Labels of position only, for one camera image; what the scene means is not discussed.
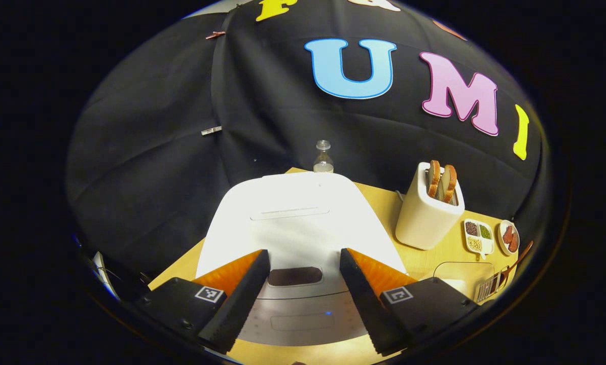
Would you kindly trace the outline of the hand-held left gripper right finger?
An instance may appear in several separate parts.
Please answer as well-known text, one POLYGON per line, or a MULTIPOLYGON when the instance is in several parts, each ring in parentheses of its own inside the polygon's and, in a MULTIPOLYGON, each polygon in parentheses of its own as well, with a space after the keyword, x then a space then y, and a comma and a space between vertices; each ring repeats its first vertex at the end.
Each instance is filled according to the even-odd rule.
POLYGON ((442 279, 416 280, 352 248, 341 250, 339 269, 380 355, 430 344, 480 309, 442 279))

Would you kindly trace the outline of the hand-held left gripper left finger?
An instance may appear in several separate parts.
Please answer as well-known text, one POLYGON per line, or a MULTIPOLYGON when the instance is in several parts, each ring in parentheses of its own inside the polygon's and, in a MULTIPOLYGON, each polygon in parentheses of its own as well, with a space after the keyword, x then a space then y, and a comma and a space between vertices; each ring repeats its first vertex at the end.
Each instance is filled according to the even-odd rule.
POLYGON ((136 308, 189 341, 225 354, 235 344, 270 273, 259 249, 194 280, 174 277, 136 300, 136 308))

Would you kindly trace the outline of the clear container of rice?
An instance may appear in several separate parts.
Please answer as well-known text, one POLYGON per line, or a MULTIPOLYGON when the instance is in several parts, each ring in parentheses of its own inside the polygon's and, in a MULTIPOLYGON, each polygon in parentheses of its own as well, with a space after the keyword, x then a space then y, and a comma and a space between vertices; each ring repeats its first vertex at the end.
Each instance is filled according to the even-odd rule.
POLYGON ((433 276, 446 282, 470 300, 480 302, 480 286, 494 273, 491 263, 445 262, 435 268, 433 276))

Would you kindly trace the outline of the white rice cooker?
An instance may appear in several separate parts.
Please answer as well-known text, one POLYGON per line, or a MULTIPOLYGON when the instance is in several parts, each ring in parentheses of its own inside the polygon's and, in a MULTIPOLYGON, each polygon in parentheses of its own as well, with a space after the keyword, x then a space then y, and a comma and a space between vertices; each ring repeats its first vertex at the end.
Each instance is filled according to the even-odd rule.
POLYGON ((270 346, 351 340, 366 329, 339 270, 342 248, 406 272, 380 219, 348 178, 263 176, 235 185, 220 201, 196 277, 265 249, 270 274, 239 339, 270 346))

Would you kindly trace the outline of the wire chopstick holder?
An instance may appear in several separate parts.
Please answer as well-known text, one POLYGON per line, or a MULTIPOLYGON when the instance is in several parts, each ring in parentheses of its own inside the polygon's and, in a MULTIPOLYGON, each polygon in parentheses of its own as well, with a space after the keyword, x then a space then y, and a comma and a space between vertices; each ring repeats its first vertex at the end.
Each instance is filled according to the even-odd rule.
POLYGON ((507 284, 508 274, 507 272, 497 272, 488 279, 485 279, 482 284, 475 290, 474 301, 476 303, 483 303, 491 296, 495 295, 504 288, 507 284))

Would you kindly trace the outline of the brown wooden spoon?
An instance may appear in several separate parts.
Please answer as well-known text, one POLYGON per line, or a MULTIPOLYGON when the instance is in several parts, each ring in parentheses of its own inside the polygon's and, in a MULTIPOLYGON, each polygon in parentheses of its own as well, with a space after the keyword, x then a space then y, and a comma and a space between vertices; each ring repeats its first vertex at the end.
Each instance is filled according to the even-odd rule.
POLYGON ((530 241, 530 243, 527 245, 524 252, 519 256, 517 261, 514 264, 512 264, 511 266, 506 267, 506 268, 504 268, 504 270, 501 271, 500 284, 507 284, 507 280, 508 280, 510 272, 524 259, 526 254, 528 254, 528 252, 530 251, 530 249, 533 246, 533 243, 534 243, 534 241, 530 241))

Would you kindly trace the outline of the white toaster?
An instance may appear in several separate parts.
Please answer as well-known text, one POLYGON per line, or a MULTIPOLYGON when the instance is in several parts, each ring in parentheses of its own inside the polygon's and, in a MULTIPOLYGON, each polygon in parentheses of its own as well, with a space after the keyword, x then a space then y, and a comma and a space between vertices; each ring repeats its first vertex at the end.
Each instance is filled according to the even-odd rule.
POLYGON ((422 250, 433 249, 465 211, 462 190, 457 181, 451 204, 440 200, 440 181, 436 198, 426 193, 426 173, 430 162, 418 164, 417 171, 403 199, 395 228, 401 243, 422 250))

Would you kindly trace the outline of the white divided dish of beans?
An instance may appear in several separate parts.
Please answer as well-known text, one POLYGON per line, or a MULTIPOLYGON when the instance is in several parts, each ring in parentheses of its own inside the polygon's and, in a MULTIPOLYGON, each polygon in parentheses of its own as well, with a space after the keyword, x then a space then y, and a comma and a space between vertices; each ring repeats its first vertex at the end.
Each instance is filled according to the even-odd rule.
POLYGON ((478 254, 481 260, 485 260, 488 255, 493 254, 495 242, 492 229, 488 224, 468 218, 462 225, 465 234, 465 245, 469 251, 478 254))

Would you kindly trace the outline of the toasted bread slice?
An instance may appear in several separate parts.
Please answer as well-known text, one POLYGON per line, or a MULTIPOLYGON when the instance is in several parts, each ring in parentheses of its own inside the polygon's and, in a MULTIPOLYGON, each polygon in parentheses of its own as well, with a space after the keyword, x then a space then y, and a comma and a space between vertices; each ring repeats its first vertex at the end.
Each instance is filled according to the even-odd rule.
POLYGON ((457 173, 453 165, 447 164, 440 178, 440 201, 451 204, 457 185, 457 173))
POLYGON ((426 173, 426 193, 431 198, 436 198, 440 181, 440 163, 437 160, 430 161, 430 168, 426 173))

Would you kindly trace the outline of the round white plate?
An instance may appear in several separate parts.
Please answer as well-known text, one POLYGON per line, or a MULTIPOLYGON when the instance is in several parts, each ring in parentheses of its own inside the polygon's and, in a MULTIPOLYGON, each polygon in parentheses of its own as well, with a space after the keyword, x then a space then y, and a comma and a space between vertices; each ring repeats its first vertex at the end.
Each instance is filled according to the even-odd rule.
POLYGON ((516 254, 516 252, 518 252, 518 250, 516 252, 509 252, 507 245, 505 245, 504 241, 502 240, 502 236, 504 235, 504 232, 505 232, 507 226, 513 226, 514 227, 514 233, 518 234, 519 246, 520 246, 520 234, 518 233, 518 229, 516 228, 515 224, 513 224, 513 222, 510 222, 508 220, 502 220, 498 224, 498 226, 495 229, 496 238, 497 238, 499 247, 502 250, 502 252, 504 254, 506 254, 506 255, 513 255, 513 254, 516 254))

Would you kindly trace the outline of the small glass bottle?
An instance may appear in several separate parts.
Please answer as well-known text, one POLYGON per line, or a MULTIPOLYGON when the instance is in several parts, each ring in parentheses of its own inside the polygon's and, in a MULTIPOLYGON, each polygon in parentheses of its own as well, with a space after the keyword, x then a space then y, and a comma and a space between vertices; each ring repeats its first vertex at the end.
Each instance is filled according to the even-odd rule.
POLYGON ((316 149, 318 152, 317 158, 313 164, 313 171, 315 173, 333 173, 334 162, 329 157, 329 150, 331 144, 326 139, 321 139, 316 143, 316 149))

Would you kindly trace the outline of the black backdrop cloth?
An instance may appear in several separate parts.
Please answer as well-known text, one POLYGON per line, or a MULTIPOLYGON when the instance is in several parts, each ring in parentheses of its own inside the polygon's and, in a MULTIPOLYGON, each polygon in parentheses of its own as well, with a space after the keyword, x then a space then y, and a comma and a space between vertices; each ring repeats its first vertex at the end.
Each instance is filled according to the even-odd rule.
POLYGON ((67 198, 96 251, 160 271, 231 187, 311 169, 319 139, 336 173, 380 189, 406 190, 419 162, 451 164, 467 210, 542 240, 553 157, 527 94, 474 42, 393 0, 252 0, 178 21, 90 97, 67 198))

